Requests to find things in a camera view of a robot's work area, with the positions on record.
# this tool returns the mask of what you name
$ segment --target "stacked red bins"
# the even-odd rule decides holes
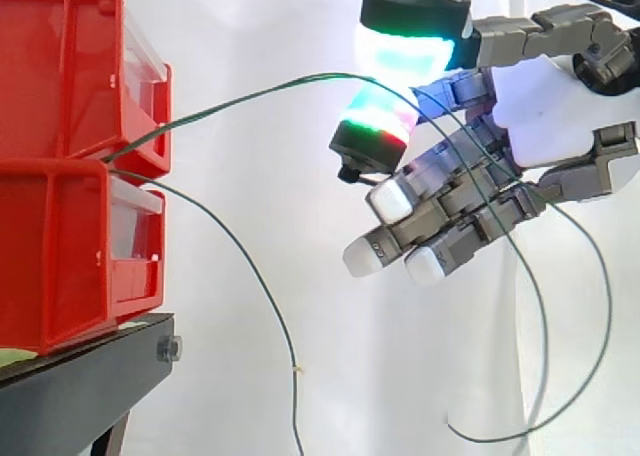
[[[47,354],[162,303],[164,200],[101,158],[169,120],[170,79],[123,0],[0,0],[0,349]],[[170,151],[165,134],[111,168],[158,178]]]

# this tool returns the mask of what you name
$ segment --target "white wall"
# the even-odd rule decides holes
[[[532,12],[550,4],[579,0],[526,0]],[[624,27],[632,22],[616,16]],[[568,115],[579,118],[579,114]],[[640,181],[607,200],[570,205],[601,246],[612,276],[613,338],[602,371],[579,403],[556,424],[534,438],[532,454],[640,454],[640,298],[636,251],[640,233],[636,208]],[[605,328],[606,301],[597,260],[584,238],[557,215],[549,213],[519,231],[520,242],[539,274],[551,325],[551,379],[543,417],[578,388],[591,369]],[[519,275],[518,327],[523,386],[530,400],[537,385],[540,336],[536,306]]]
[[[174,67],[175,116],[309,72],[356,69],[359,0],[127,1]],[[474,10],[519,15],[566,1],[474,0]],[[281,303],[304,370],[300,425],[308,455],[510,454],[509,445],[464,444],[442,421],[449,412],[478,436],[522,427],[519,366],[527,404],[539,377],[533,293],[520,275],[518,357],[515,259],[502,244],[429,291],[413,287],[400,267],[366,280],[347,275],[342,249],[374,220],[364,190],[335,178],[338,160],[327,145],[356,88],[296,89],[176,131],[168,182],[237,231]],[[434,140],[421,134],[412,153]],[[571,207],[610,262],[614,339],[579,406],[535,438],[536,455],[640,454],[633,419],[640,409],[638,184],[609,201]],[[587,247],[559,218],[530,223],[519,237],[552,319],[548,413],[596,355],[604,295],[593,260],[577,269]],[[284,341],[246,264],[209,220],[177,200],[169,258],[165,309],[177,313],[184,359],[133,412],[124,454],[294,454]]]

